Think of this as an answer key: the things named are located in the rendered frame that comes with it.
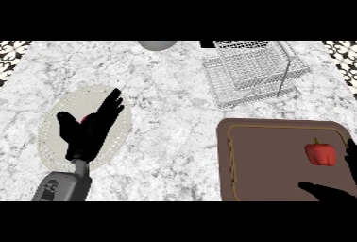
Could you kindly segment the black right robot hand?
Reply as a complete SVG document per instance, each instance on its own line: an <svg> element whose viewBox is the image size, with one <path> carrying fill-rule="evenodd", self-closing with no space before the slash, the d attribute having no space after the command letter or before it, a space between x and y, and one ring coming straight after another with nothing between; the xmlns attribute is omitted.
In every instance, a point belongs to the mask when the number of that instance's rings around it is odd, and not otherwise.
<svg viewBox="0 0 357 242"><path fill-rule="evenodd" d="M348 164L351 178L357 186L357 144L354 143L352 139L346 140L343 160ZM298 188L308 192L318 201L357 202L355 196L352 196L343 190L329 186L301 181L298 183Z"/></svg>

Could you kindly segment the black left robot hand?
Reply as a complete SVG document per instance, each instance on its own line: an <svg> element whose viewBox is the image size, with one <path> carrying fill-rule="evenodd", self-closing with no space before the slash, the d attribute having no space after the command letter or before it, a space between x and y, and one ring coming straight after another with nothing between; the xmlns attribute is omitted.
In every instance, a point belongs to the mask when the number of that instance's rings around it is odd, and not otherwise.
<svg viewBox="0 0 357 242"><path fill-rule="evenodd" d="M69 161L82 160L88 163L94 160L122 110L121 91L113 89L82 124L69 112L57 112L60 137L67 143L65 158Z"/></svg>

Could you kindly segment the red bell pepper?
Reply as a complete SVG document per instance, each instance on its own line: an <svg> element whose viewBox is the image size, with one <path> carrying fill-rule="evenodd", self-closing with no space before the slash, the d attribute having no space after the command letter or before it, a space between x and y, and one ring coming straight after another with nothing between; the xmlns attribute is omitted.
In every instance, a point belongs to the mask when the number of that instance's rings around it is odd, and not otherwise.
<svg viewBox="0 0 357 242"><path fill-rule="evenodd" d="M337 161L336 150L329 144L314 142L304 147L308 161L312 165L333 166Z"/></svg>

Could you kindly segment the brown tray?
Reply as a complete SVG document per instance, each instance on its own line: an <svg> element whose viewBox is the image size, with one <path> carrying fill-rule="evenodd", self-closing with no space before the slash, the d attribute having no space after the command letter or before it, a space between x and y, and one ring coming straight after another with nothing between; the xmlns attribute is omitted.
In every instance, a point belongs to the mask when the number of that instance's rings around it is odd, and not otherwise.
<svg viewBox="0 0 357 242"><path fill-rule="evenodd" d="M343 160L345 127L333 121L225 118L216 124L219 196L224 201L312 201L298 188L309 182L357 196ZM308 161L304 147L320 142L336 150L332 166Z"/></svg>

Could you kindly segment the grey round bowl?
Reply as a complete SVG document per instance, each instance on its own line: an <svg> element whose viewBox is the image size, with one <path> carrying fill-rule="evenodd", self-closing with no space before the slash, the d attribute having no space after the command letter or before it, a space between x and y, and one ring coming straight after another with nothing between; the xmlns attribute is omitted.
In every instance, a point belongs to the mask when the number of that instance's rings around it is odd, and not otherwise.
<svg viewBox="0 0 357 242"><path fill-rule="evenodd" d="M163 51L175 45L175 41L138 41L138 44L149 51Z"/></svg>

